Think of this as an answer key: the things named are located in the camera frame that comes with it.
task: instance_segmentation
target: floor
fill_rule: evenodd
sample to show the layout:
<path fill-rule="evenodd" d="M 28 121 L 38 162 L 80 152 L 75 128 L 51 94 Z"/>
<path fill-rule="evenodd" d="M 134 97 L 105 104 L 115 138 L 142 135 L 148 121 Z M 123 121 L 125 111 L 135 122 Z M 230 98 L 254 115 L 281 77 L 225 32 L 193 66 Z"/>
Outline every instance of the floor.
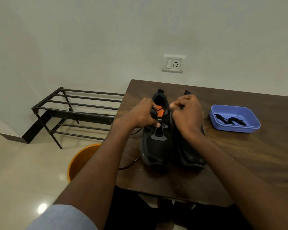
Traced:
<path fill-rule="evenodd" d="M 51 129 L 59 119 L 52 118 Z M 109 125 L 83 123 L 85 126 L 109 128 Z M 60 127 L 60 131 L 105 138 L 104 131 Z M 8 141 L 0 135 L 0 230 L 24 229 L 50 206 L 66 187 L 70 160 L 83 147 L 98 140 L 56 135 L 57 144 L 45 129 L 30 144 Z M 185 229 L 173 223 L 157 229 Z"/>

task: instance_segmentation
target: blue plastic container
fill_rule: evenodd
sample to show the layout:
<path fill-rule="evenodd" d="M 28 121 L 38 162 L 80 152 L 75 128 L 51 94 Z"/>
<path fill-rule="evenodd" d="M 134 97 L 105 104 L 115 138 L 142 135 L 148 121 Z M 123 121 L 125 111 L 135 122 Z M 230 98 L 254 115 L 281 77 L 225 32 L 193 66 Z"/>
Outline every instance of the blue plastic container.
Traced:
<path fill-rule="evenodd" d="M 242 126 L 233 121 L 233 124 L 223 123 L 221 120 L 216 118 L 215 114 L 223 116 L 225 119 L 230 117 L 235 117 L 246 124 Z M 213 105 L 209 113 L 211 122 L 215 129 L 221 131 L 236 131 L 236 132 L 246 132 L 250 133 L 260 128 L 260 122 L 254 115 L 254 113 L 246 107 L 241 106 L 226 106 L 226 105 Z"/>

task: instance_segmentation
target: switch plate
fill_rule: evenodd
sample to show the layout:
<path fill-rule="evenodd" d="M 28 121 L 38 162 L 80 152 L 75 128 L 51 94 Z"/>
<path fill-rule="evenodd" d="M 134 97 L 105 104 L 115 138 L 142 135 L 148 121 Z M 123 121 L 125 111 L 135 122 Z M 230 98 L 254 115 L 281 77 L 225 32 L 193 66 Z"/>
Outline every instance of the switch plate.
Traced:
<path fill-rule="evenodd" d="M 184 61 L 187 57 L 183 55 L 163 55 L 162 72 L 182 73 Z"/>

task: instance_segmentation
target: shoe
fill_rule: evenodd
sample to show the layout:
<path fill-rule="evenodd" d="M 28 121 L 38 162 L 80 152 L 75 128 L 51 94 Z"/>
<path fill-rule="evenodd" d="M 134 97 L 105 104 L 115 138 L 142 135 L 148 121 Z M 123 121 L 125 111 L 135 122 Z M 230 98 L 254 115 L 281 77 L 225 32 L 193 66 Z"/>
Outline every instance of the shoe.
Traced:
<path fill-rule="evenodd" d="M 164 166 L 173 156 L 170 109 L 163 90 L 159 89 L 152 97 L 158 110 L 151 108 L 152 118 L 161 123 L 161 127 L 146 126 L 142 132 L 141 156 L 148 166 Z"/>
<path fill-rule="evenodd" d="M 184 94 L 191 94 L 189 90 L 186 90 Z M 173 139 L 174 139 L 174 159 L 173 163 L 178 166 L 187 168 L 203 169 L 206 166 L 206 161 L 202 156 L 182 137 L 181 133 L 177 129 L 175 122 L 172 120 Z M 200 131 L 205 135 L 203 125 Z"/>

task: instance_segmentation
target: light blue sleeve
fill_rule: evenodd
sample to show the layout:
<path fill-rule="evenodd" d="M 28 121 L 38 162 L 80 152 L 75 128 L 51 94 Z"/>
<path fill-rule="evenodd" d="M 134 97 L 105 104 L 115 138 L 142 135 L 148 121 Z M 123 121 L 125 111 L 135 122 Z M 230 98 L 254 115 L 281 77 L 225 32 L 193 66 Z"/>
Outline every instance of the light blue sleeve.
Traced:
<path fill-rule="evenodd" d="M 51 205 L 27 230 L 98 230 L 83 212 L 71 205 Z"/>

